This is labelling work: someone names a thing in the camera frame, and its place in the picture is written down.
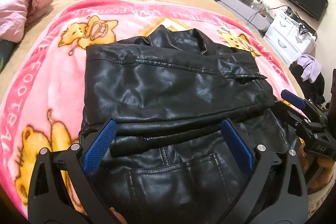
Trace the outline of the right hand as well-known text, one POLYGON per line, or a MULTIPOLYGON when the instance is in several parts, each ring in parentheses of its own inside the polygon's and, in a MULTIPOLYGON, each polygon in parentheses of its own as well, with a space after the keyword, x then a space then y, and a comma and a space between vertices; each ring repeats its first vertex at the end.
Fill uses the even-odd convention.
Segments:
POLYGON ((313 157, 305 152, 305 143, 298 149, 298 156, 303 173, 306 174, 314 160, 322 168, 321 174, 307 187, 308 194, 317 193, 327 186, 335 174, 335 161, 333 159, 313 157))

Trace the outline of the left hand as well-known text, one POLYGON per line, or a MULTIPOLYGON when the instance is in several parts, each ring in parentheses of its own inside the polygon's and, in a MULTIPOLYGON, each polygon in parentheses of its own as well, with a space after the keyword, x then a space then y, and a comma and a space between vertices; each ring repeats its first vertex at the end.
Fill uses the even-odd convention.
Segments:
POLYGON ((117 217, 117 219, 122 223, 122 224, 127 224, 127 221, 125 218, 118 213, 113 207, 110 208, 110 211, 117 217))

